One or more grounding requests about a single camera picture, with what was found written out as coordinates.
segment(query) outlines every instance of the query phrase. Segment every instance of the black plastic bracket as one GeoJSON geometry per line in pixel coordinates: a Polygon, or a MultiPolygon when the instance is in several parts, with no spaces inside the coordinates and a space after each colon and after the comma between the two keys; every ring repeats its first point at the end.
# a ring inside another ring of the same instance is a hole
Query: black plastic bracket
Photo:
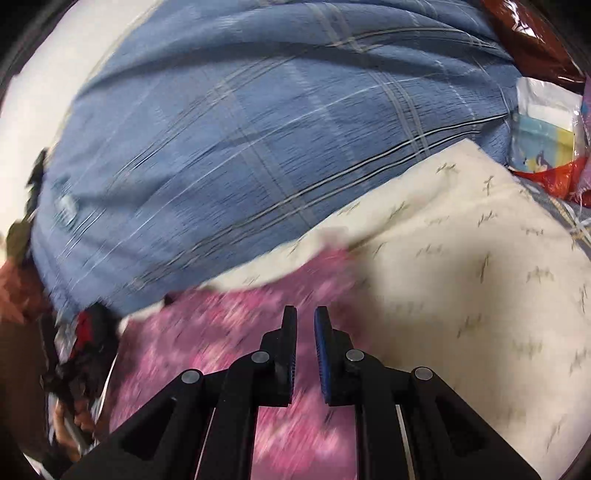
{"type": "Polygon", "coordinates": [[[249,479],[258,407],[291,403],[296,337],[287,306],[260,350],[213,374],[185,370],[63,479],[249,479]]]}
{"type": "Polygon", "coordinates": [[[410,469],[417,480],[540,480],[431,369],[383,366],[332,328],[326,307],[316,310],[314,331],[326,403],[355,406],[359,480],[407,480],[410,469]]]}

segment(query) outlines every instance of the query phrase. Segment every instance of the packaging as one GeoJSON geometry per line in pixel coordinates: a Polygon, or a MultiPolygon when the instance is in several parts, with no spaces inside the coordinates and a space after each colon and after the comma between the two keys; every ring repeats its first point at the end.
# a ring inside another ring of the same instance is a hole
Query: packaging
{"type": "MultiPolygon", "coordinates": [[[[587,155],[589,156],[589,145],[591,144],[591,79],[587,77],[585,92],[583,94],[583,105],[581,106],[581,115],[583,118],[583,128],[587,140],[587,155]]],[[[577,189],[572,198],[573,202],[583,207],[591,208],[591,162],[587,162],[577,189]]]]}
{"type": "Polygon", "coordinates": [[[549,82],[517,81],[510,169],[550,195],[571,199],[587,163],[582,97],[549,82]]]}
{"type": "Polygon", "coordinates": [[[482,0],[495,33],[527,77],[583,93],[584,74],[552,27],[519,0],[482,0]]]}
{"type": "Polygon", "coordinates": [[[56,338],[57,356],[61,363],[65,363],[70,358],[70,354],[76,343],[76,323],[75,322],[58,322],[56,338]]]}

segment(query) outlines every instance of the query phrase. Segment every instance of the pink fabric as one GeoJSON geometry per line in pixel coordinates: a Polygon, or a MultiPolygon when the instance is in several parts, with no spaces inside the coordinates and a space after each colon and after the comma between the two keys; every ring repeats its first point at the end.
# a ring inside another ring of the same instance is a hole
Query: pink fabric
{"type": "Polygon", "coordinates": [[[267,286],[231,293],[190,289],[146,321],[130,322],[109,386],[110,430],[182,370],[215,372],[257,350],[292,304],[298,310],[293,404],[259,409],[252,479],[356,478],[353,409],[329,408],[322,400],[313,327],[314,309],[327,305],[333,326],[359,340],[350,302],[354,282],[348,254],[325,251],[267,286]]]}

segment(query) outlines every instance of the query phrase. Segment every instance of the cream fabric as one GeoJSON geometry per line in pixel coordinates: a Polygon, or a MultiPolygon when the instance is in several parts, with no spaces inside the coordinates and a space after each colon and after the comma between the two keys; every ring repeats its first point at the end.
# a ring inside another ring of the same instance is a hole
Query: cream fabric
{"type": "Polygon", "coordinates": [[[327,238],[358,259],[367,350],[432,367],[558,479],[591,432],[591,262],[566,230],[464,140],[209,285],[267,283],[327,238]]]}

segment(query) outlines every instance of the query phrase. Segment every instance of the plaid pattern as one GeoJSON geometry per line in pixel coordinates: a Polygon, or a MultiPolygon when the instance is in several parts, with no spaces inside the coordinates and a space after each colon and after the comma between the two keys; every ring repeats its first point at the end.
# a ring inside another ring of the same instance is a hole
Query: plaid pattern
{"type": "Polygon", "coordinates": [[[298,238],[463,138],[519,76],[478,2],[167,0],[80,92],[32,234],[56,307],[127,314],[298,238]]]}
{"type": "Polygon", "coordinates": [[[516,178],[546,211],[560,223],[591,260],[591,209],[548,195],[539,185],[526,179],[516,178]]]}

